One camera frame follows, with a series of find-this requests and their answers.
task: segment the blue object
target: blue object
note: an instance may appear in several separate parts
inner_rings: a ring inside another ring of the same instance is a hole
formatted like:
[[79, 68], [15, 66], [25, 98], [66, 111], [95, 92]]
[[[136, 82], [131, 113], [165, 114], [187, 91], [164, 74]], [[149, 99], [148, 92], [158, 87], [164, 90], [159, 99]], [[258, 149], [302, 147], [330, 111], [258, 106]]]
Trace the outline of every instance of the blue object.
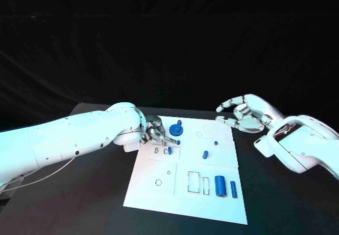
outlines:
[[236, 196], [234, 182], [233, 182], [233, 181], [230, 181], [230, 189], [232, 189], [232, 198], [237, 198], [237, 196]]
[[224, 177], [217, 175], [213, 177], [214, 179], [214, 194], [217, 197], [226, 196], [226, 186], [224, 186]]
[[206, 159], [207, 151], [203, 152], [203, 159]]
[[172, 136], [178, 136], [181, 134], [183, 128], [181, 128], [181, 121], [180, 120], [177, 121], [177, 124], [172, 124], [168, 127], [168, 132]]

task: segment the robotic hand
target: robotic hand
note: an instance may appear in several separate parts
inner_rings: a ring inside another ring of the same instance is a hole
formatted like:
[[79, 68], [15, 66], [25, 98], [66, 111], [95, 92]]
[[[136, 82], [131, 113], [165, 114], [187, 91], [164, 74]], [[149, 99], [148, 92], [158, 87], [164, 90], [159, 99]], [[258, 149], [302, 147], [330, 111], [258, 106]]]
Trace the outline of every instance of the robotic hand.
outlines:
[[148, 141], [161, 141], [162, 146], [175, 143], [165, 137], [161, 119], [144, 116], [131, 103], [1, 132], [0, 189], [15, 176], [96, 151], [110, 142], [129, 152]]
[[[253, 94], [234, 97], [216, 108], [220, 112], [237, 105], [233, 113], [237, 118], [214, 120], [246, 133], [260, 132], [266, 127], [266, 135], [253, 142], [255, 148], [265, 157], [276, 156], [286, 168], [301, 173], [320, 164], [339, 180], [339, 134], [314, 118], [299, 115], [285, 117], [281, 112]], [[275, 137], [286, 134], [279, 140]]]

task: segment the black fabric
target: black fabric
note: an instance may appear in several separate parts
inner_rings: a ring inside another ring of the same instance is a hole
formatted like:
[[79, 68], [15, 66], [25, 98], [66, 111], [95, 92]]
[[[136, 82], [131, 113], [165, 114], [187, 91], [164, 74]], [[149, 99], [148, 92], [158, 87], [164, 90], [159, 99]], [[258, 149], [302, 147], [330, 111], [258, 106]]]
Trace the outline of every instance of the black fabric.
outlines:
[[[43, 2], [1, 8], [1, 129], [60, 118], [79, 102], [211, 111], [246, 93], [337, 129], [337, 15], [180, 15], [217, 13], [223, 1], [115, 1], [119, 14]], [[165, 7], [175, 16], [151, 15]]]
[[[82, 103], [71, 114], [106, 108]], [[214, 112], [139, 110], [148, 115], [214, 118]], [[1, 234], [335, 235], [339, 187], [331, 174], [320, 166], [294, 173], [253, 148], [262, 133], [233, 130], [232, 134], [247, 225], [122, 207], [135, 152], [125, 153], [121, 146], [109, 144], [79, 156], [46, 180], [17, 189], [0, 214]], [[44, 177], [64, 162], [41, 168], [22, 183]]]

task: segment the black table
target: black table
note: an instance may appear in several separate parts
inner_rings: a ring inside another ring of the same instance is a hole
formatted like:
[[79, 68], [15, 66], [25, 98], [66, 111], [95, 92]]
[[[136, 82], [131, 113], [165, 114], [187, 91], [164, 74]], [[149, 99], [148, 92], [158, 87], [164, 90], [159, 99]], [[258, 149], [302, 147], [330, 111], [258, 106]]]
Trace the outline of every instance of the black table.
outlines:
[[[106, 107], [80, 103], [70, 115]], [[216, 116], [214, 112], [139, 110], [184, 118]], [[275, 156], [265, 158], [252, 146], [260, 135], [233, 130], [247, 225], [122, 207], [136, 152], [125, 153], [109, 144], [77, 157], [46, 180], [17, 189], [0, 214], [0, 234], [339, 234], [339, 181], [320, 166], [297, 174]], [[64, 163], [44, 167], [24, 183]]]

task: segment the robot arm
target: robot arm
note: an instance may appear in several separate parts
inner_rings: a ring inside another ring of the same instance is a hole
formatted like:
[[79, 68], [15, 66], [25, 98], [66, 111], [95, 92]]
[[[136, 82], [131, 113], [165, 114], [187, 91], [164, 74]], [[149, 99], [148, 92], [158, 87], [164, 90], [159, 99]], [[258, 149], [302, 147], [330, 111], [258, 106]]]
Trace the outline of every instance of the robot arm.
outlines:
[[17, 175], [103, 148], [110, 142], [122, 145], [126, 152], [148, 140], [175, 143], [164, 131], [159, 135], [147, 134], [158, 130], [159, 118], [154, 125], [131, 103], [118, 103], [106, 111], [1, 132], [0, 186]]
[[[253, 142], [262, 155], [269, 157], [273, 154], [285, 167], [297, 173], [320, 164], [339, 180], [335, 131], [308, 116], [285, 117], [269, 103], [252, 94], [229, 99], [216, 111], [220, 112], [233, 104], [237, 105], [233, 111], [237, 120], [223, 119], [222, 116], [214, 120], [247, 133], [256, 133], [263, 127], [268, 128], [266, 135]], [[276, 141], [275, 137], [286, 134], [295, 125], [301, 127]]]

